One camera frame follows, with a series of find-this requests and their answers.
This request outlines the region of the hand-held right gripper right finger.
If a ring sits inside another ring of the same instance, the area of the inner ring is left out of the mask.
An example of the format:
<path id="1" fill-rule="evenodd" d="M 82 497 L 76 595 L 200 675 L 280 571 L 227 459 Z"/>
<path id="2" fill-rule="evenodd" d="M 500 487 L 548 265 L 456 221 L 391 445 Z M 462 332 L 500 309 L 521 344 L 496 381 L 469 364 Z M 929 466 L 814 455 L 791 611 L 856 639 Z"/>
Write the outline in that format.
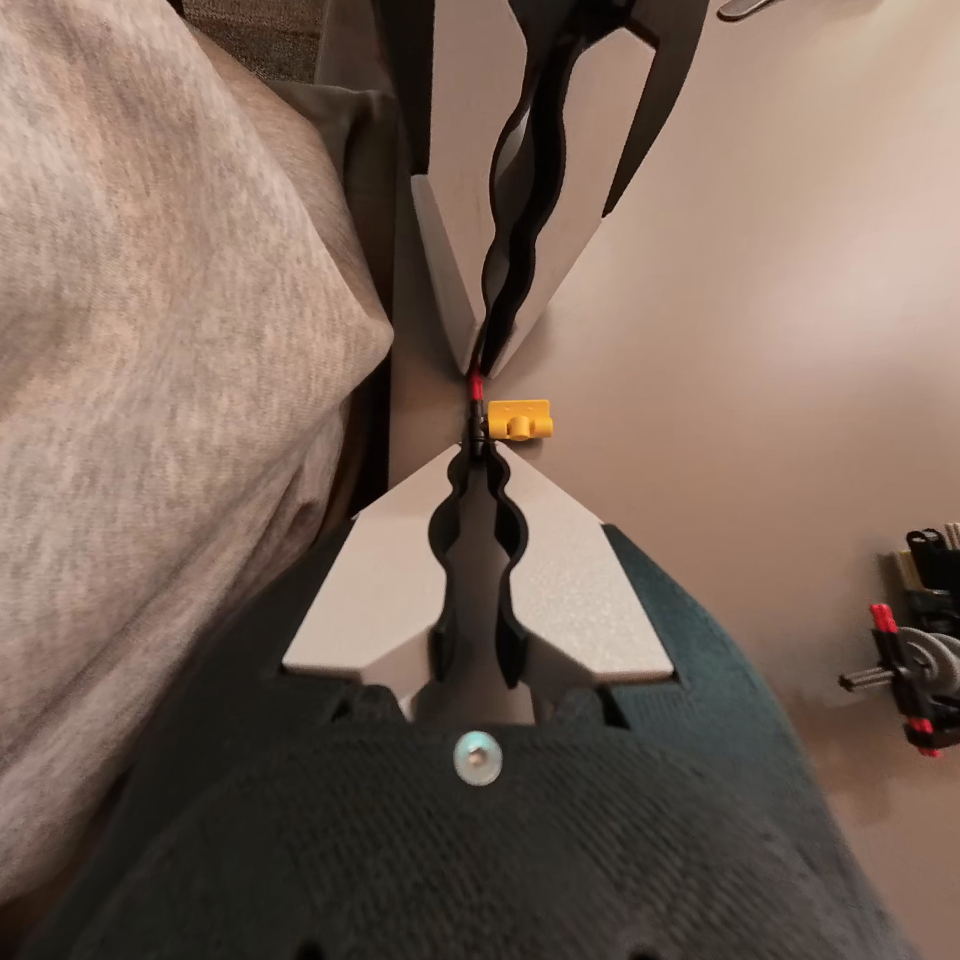
<path id="1" fill-rule="evenodd" d="M 495 650 L 509 687 L 617 687 L 675 673 L 599 517 L 501 442 L 486 448 L 507 556 Z"/>

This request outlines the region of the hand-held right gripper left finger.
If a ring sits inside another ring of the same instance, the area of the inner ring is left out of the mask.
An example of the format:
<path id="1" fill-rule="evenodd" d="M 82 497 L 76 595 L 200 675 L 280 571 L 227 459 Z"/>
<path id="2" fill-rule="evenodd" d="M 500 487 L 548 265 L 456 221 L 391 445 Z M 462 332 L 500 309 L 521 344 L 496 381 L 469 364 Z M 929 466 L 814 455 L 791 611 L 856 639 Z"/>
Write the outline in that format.
<path id="1" fill-rule="evenodd" d="M 470 452 L 454 443 L 354 517 L 287 671 L 380 687 L 444 678 L 457 635 L 450 550 L 469 480 Z"/>

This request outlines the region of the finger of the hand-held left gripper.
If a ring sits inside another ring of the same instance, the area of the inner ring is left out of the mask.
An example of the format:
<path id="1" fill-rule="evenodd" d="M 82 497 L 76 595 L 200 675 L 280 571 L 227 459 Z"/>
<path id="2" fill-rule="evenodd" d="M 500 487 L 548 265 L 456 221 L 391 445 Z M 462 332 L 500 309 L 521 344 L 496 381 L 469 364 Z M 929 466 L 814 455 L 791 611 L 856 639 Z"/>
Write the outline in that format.
<path id="1" fill-rule="evenodd" d="M 617 206 L 672 113 L 707 1 L 510 2 L 526 42 L 520 98 L 493 155 L 526 119 L 498 198 L 482 325 L 482 374 L 497 376 Z"/>
<path id="2" fill-rule="evenodd" d="M 527 43 L 506 1 L 435 2 L 433 40 L 429 155 L 411 190 L 438 317 L 465 375 L 487 317 L 492 175 L 521 101 Z"/>

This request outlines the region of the yellow lego connector piece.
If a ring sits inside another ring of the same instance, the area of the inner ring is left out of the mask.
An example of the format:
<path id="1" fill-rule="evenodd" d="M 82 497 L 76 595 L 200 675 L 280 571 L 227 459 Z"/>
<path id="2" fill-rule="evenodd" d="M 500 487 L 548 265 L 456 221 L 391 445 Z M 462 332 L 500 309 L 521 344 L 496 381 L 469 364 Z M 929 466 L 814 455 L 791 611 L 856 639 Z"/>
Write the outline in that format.
<path id="1" fill-rule="evenodd" d="M 486 434 L 492 441 L 521 443 L 554 434 L 547 399 L 491 400 L 486 405 Z"/>

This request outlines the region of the partly built lego model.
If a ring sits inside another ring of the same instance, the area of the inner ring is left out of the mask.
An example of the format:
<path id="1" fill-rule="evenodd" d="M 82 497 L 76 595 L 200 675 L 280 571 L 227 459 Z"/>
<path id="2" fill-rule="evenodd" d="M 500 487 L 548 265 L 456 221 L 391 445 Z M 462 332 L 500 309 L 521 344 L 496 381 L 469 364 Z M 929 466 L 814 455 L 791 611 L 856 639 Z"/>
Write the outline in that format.
<path id="1" fill-rule="evenodd" d="M 889 692 L 907 742 L 935 759 L 959 745 L 959 524 L 910 531 L 905 543 L 888 558 L 905 616 L 870 605 L 875 664 L 837 683 Z"/>

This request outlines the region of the person's grey sweatshirt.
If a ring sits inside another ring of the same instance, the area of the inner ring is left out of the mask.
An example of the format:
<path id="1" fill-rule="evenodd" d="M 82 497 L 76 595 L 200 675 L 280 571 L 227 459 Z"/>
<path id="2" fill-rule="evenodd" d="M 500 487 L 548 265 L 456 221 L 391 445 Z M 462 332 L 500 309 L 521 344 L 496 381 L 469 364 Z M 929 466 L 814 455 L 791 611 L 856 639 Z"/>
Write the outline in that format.
<path id="1" fill-rule="evenodd" d="M 2 2 L 2 907 L 319 531 L 392 342 L 317 129 L 166 2 Z"/>

